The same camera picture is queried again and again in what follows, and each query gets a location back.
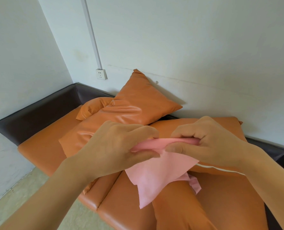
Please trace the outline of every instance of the white wall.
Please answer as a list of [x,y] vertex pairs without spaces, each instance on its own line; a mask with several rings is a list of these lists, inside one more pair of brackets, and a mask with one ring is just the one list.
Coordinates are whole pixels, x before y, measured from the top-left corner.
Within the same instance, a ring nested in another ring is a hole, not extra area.
[[[284,0],[87,1],[106,81],[80,0],[40,0],[73,81],[116,93],[138,68],[184,106],[176,116],[236,116],[246,135],[284,145]],[[62,42],[74,27],[90,60]]]
[[[71,83],[38,0],[0,0],[0,119]],[[0,197],[33,167],[0,134]]]

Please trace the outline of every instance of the dark leather sofa frame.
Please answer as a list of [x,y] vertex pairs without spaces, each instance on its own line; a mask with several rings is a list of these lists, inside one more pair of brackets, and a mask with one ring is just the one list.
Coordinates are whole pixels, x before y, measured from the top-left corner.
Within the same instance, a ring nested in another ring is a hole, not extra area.
[[[18,146],[79,105],[97,97],[113,97],[113,95],[80,83],[71,84],[1,119],[0,133]],[[177,117],[166,115],[160,120],[169,119]],[[247,141],[262,148],[284,168],[284,148],[250,138],[247,138]],[[269,230],[281,230],[266,205],[265,210]]]

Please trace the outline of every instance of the hand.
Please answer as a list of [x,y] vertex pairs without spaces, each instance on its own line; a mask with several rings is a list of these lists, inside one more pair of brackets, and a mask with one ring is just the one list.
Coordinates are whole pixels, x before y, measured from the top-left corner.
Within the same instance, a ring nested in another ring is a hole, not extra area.
[[130,168],[136,163],[160,155],[152,150],[131,152],[130,149],[148,138],[158,138],[159,132],[141,124],[121,124],[106,121],[75,155],[80,171],[89,182],[95,178]]
[[195,123],[178,126],[171,137],[196,137],[201,140],[198,146],[171,143],[165,148],[166,151],[186,154],[201,162],[218,166],[238,167],[241,161],[255,151],[254,145],[240,140],[208,116]]

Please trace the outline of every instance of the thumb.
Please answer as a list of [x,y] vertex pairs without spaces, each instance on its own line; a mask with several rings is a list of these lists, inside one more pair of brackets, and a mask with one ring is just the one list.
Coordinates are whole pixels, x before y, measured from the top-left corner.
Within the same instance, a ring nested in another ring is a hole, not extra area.
[[133,152],[132,157],[130,158],[130,162],[132,165],[135,165],[137,163],[147,161],[151,158],[159,158],[160,154],[153,151],[153,150],[145,150],[145,151],[138,151]]
[[200,160],[200,158],[203,157],[203,154],[205,154],[204,147],[182,142],[168,144],[165,147],[165,151],[184,154],[198,160]]

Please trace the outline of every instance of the pink cloth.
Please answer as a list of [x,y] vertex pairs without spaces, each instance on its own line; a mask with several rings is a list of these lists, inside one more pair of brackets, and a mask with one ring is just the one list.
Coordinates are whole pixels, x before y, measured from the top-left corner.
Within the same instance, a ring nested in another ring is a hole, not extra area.
[[131,149],[132,152],[152,149],[160,154],[160,158],[152,158],[125,170],[130,181],[138,186],[140,208],[151,203],[160,191],[173,181],[189,181],[196,193],[200,191],[201,187],[197,178],[193,176],[189,177],[187,173],[191,167],[198,163],[198,160],[187,155],[166,152],[164,150],[165,147],[174,142],[185,142],[197,145],[199,139],[147,139]]

